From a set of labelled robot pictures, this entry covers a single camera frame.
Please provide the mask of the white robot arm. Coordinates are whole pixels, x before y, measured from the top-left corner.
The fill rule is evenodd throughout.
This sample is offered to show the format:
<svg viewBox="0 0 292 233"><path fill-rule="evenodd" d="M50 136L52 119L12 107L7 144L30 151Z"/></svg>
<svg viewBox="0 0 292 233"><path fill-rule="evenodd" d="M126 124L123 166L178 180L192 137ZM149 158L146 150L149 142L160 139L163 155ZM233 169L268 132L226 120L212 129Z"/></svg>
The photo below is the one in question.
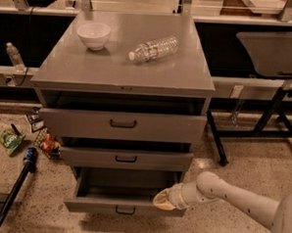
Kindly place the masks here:
<svg viewBox="0 0 292 233"><path fill-rule="evenodd" d="M193 204L223 200L263 225L270 233L292 233L292 193L280 202L228 184L210 171L174 184L154 197L160 210L184 210Z"/></svg>

